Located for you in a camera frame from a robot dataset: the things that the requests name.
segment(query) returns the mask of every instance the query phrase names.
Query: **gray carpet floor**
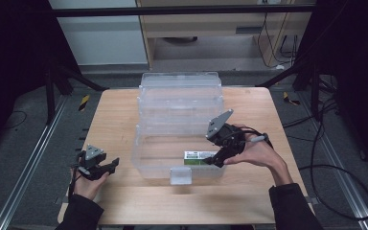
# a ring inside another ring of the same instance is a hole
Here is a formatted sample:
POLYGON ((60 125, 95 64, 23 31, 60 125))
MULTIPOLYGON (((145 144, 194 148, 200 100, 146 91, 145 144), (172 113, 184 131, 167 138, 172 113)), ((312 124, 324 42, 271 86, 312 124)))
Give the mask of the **gray carpet floor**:
MULTIPOLYGON (((255 85, 262 83, 279 73, 279 70, 243 70, 235 68, 219 71, 222 85, 255 85)), ((111 88, 137 87, 140 84, 141 73, 136 74, 109 74, 100 76, 86 76, 92 81, 111 88)), ((292 77, 281 81, 271 88, 270 92, 283 124, 307 117, 305 107, 286 103, 283 92, 287 91, 293 100, 301 100, 301 96, 309 94, 307 91, 296 94, 290 89, 292 77)), ((95 92, 79 82, 71 80, 74 86, 72 96, 68 97, 63 115, 61 116, 50 143, 38 164, 30 184, 14 213, 11 226, 20 226, 23 229, 53 229, 57 224, 60 206, 55 204, 58 197, 63 197, 69 182, 68 164, 73 162, 75 154, 83 144, 87 129, 96 110, 101 92, 95 92), (90 95, 90 100, 83 112, 78 111, 84 95, 90 95)), ((321 94, 325 101, 330 95, 321 94)), ((22 173, 31 152, 34 150, 39 135, 46 122, 46 102, 44 88, 29 92, 16 101, 14 112, 8 120, 7 127, 1 130, 0 135, 0 210, 9 197, 17 178, 22 173)), ((368 188, 368 161, 362 161, 359 156, 359 146, 346 126, 345 120, 336 110, 324 116, 324 127, 335 151, 341 158, 345 168, 354 173, 368 188)), ((312 121, 304 122, 299 126, 285 129, 288 141, 299 167, 307 166, 310 162, 312 140, 315 130, 312 121)), ((329 163, 323 146, 315 149, 315 163, 329 163)), ((311 189, 308 171, 301 172, 310 196, 314 196, 311 189)), ((342 193, 334 172, 330 170, 315 170, 315 184, 321 196, 328 203, 343 213, 352 215, 352 210, 342 193)), ((336 215, 323 204, 313 206, 321 224, 326 229, 361 229, 357 221, 349 220, 336 215)), ((274 229, 272 225, 258 225, 257 229, 274 229)))

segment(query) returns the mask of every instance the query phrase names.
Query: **wall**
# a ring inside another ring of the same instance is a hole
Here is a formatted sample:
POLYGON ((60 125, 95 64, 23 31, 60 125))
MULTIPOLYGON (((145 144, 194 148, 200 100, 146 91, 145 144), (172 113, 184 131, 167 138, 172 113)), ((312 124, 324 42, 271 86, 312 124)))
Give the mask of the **wall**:
MULTIPOLYGON (((50 0, 53 9, 136 7, 134 0, 50 0)), ((138 16, 64 17, 64 31, 82 72, 148 65, 138 16)))

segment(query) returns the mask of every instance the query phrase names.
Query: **hand-mounted device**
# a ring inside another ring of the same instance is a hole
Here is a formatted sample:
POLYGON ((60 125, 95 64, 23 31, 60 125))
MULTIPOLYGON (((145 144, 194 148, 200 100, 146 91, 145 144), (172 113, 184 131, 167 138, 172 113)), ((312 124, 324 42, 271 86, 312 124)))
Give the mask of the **hand-mounted device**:
POLYGON ((266 133, 261 134, 257 130, 247 126, 237 127, 226 124, 226 121, 233 112, 233 109, 229 109, 228 111, 212 119, 209 123, 205 137, 208 141, 214 143, 216 146, 219 146, 220 150, 213 157, 203 159, 203 161, 208 165, 216 165, 221 168, 223 166, 224 160, 243 152, 244 146, 248 141, 258 142, 264 140, 273 148, 266 133), (245 140, 245 133, 256 134, 257 137, 250 140, 245 140))
POLYGON ((115 173, 115 168, 119 165, 119 158, 116 158, 110 164, 100 166, 100 163, 105 159, 106 153, 104 153, 104 150, 91 145, 88 145, 86 150, 77 154, 76 163, 71 166, 73 168, 73 178, 68 189, 68 198, 73 194, 76 181, 79 179, 79 177, 76 178, 77 171, 89 180, 97 180, 104 173, 115 173))

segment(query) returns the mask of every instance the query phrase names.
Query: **wooden table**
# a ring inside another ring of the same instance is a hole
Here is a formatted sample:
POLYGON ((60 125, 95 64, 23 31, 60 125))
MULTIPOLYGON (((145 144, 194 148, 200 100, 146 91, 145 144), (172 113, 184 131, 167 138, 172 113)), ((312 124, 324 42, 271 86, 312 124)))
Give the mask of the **wooden table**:
MULTIPOLYGON (((91 144, 108 154, 103 164, 121 159, 96 197, 105 209, 100 225, 274 223, 268 196, 273 179, 267 168, 241 163, 228 166, 221 178, 195 179, 185 186, 172 186, 169 179, 142 178, 130 162, 139 121, 138 94, 138 89, 104 91, 85 141, 85 147, 91 144)), ((228 123, 266 132, 306 193, 269 91, 223 87, 223 99, 225 109, 235 111, 228 123)))

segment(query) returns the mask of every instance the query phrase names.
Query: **clear plastic container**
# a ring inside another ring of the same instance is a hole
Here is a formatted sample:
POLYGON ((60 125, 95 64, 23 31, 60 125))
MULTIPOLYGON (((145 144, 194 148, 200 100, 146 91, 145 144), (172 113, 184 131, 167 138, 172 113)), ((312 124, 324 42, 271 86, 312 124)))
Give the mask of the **clear plastic container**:
POLYGON ((208 123, 223 112, 217 73, 146 73, 138 97, 140 122, 132 163, 145 178, 169 178, 177 167, 192 177, 216 177, 223 169, 184 165, 185 151, 218 151, 205 134, 208 123))

